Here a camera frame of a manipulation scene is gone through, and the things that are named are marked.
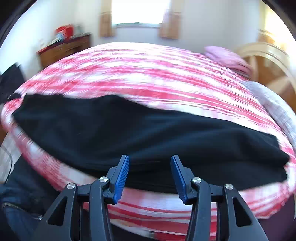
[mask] red and white striped blanket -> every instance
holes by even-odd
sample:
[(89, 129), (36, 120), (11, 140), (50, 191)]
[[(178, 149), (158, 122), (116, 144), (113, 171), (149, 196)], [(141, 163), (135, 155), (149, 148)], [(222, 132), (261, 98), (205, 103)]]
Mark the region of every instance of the red and white striped blanket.
[[(109, 43), (66, 57), (35, 75), (17, 90), (22, 98), (5, 104), (1, 120), (28, 162), (57, 190), (69, 182), (83, 185), (95, 178), (50, 156), (17, 126), (12, 113), (27, 93), (73, 98), (117, 94), (153, 108), (219, 118), (273, 134), (290, 155), (287, 181), (240, 192), (257, 218), (269, 218), (295, 190), (296, 159), (287, 137), (242, 80), (246, 79), (202, 54), (153, 44)], [(158, 240), (184, 240), (191, 212), (176, 194), (130, 188), (108, 208), (113, 224)], [(215, 203), (211, 220), (214, 239)]]

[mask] black fleece blanket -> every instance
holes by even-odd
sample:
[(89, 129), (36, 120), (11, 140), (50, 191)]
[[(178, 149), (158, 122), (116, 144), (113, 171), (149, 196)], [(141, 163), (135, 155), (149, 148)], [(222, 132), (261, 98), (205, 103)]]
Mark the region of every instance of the black fleece blanket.
[(130, 156), (126, 186), (175, 193), (170, 157), (208, 183), (238, 190), (287, 178), (289, 156), (273, 135), (226, 120), (159, 110), (108, 95), (26, 95), (15, 121), (41, 148), (95, 177)]

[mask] blue gripper pad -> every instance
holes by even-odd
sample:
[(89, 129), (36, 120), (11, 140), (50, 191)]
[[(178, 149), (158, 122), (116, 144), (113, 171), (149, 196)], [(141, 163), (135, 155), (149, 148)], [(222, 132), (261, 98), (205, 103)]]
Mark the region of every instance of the blue gripper pad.
[(194, 177), (194, 175), (192, 174), (192, 172), (186, 172), (186, 169), (182, 165), (178, 155), (174, 155), (171, 157), (170, 167), (172, 170), (179, 198), (183, 201), (184, 204), (188, 205), (189, 200), (194, 197), (191, 188), (191, 179)]
[(122, 155), (116, 169), (113, 173), (108, 172), (107, 177), (110, 179), (109, 190), (105, 201), (109, 204), (116, 204), (122, 195), (124, 184), (128, 175), (130, 160), (127, 155)]

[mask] red box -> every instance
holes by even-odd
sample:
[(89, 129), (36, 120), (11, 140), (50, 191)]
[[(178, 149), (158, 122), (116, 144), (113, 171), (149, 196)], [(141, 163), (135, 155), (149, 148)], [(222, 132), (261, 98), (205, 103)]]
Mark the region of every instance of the red box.
[(73, 35), (73, 25), (69, 24), (66, 26), (61, 26), (59, 28), (56, 29), (56, 34), (61, 33), (65, 39), (69, 39), (72, 35)]

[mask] metal screw head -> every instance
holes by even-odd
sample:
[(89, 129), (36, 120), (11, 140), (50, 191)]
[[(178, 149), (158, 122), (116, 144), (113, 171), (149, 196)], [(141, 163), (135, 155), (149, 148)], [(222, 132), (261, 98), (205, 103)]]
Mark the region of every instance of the metal screw head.
[(233, 189), (233, 185), (231, 185), (230, 183), (227, 183), (227, 184), (225, 185), (225, 187), (226, 187), (226, 189), (228, 189), (228, 190), (232, 190), (232, 189)]
[(194, 178), (192, 179), (192, 181), (194, 181), (195, 183), (201, 183), (201, 182), (202, 182), (202, 180), (201, 180), (200, 177), (194, 177)]
[(106, 181), (108, 181), (107, 177), (100, 177), (100, 182), (105, 183)]
[(75, 187), (75, 184), (74, 183), (69, 183), (68, 185), (67, 185), (67, 188), (68, 189), (73, 189)]

